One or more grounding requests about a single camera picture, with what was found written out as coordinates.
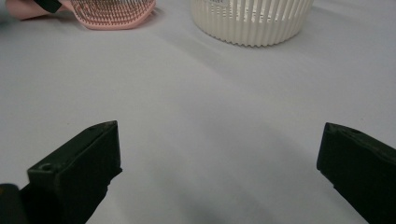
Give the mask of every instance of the white surface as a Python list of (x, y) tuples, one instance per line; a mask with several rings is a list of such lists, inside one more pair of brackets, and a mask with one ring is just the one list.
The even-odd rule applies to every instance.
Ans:
[(365, 223), (316, 159), (326, 121), (396, 147), (394, 0), (315, 0), (265, 49), (204, 34), (187, 0), (120, 32), (0, 4), (0, 183), (116, 119), (124, 171), (90, 224)]

